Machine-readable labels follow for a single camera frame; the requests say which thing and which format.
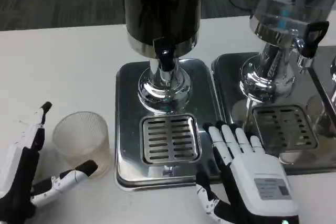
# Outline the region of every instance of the dispenser tap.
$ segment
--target dispenser tap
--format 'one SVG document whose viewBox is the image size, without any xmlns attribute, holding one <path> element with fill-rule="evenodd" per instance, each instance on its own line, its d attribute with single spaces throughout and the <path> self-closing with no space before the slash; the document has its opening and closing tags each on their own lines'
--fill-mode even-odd
<svg viewBox="0 0 336 224">
<path fill-rule="evenodd" d="M 314 22 L 307 25 L 303 37 L 293 40 L 293 45 L 299 53 L 298 67 L 300 72 L 311 67 L 318 45 L 325 37 L 329 28 L 329 22 Z"/>
</svg>

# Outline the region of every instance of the label sticker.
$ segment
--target label sticker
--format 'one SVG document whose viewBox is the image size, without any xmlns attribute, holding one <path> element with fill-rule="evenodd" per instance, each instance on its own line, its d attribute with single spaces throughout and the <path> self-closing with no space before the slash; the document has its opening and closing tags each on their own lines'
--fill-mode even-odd
<svg viewBox="0 0 336 224">
<path fill-rule="evenodd" d="M 283 179 L 280 178 L 255 178 L 259 195 L 262 200 L 292 199 Z"/>
</svg>

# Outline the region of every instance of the black cable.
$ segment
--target black cable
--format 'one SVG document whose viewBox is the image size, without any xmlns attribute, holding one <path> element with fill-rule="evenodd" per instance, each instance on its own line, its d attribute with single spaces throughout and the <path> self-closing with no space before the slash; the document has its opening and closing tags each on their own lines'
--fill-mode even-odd
<svg viewBox="0 0 336 224">
<path fill-rule="evenodd" d="M 248 9 L 248 8 L 243 8 L 243 7 L 237 6 L 235 3 L 233 3 L 232 0 L 229 0 L 229 2 L 230 2 L 231 5 L 233 5 L 234 7 L 238 8 L 238 9 L 240 9 L 240 10 L 243 10 L 243 11 L 245 11 L 245 12 L 250 12 L 250 13 L 252 13 L 252 9 Z"/>
</svg>

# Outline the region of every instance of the metal cylinder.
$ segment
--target metal cylinder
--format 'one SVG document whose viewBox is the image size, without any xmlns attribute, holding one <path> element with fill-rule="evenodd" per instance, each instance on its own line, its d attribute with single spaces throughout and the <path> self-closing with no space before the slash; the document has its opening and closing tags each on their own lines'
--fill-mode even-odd
<svg viewBox="0 0 336 224">
<path fill-rule="evenodd" d="M 133 49 L 156 58 L 153 40 L 171 39 L 180 57 L 197 44 L 201 0 L 125 0 L 126 26 Z"/>
<path fill-rule="evenodd" d="M 250 20 L 252 31 L 278 47 L 293 47 L 307 24 L 327 20 L 335 0 L 259 0 Z"/>
</svg>

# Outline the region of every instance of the fingertip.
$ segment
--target fingertip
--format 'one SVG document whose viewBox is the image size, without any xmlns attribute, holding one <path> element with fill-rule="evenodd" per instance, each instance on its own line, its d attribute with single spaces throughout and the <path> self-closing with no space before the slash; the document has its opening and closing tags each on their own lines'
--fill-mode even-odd
<svg viewBox="0 0 336 224">
<path fill-rule="evenodd" d="M 207 133 L 209 133 L 209 128 L 210 128 L 211 126 L 213 126 L 213 124 L 211 124 L 211 123 L 204 123 L 204 124 L 203 124 L 203 129 L 204 129 Z"/>
</svg>

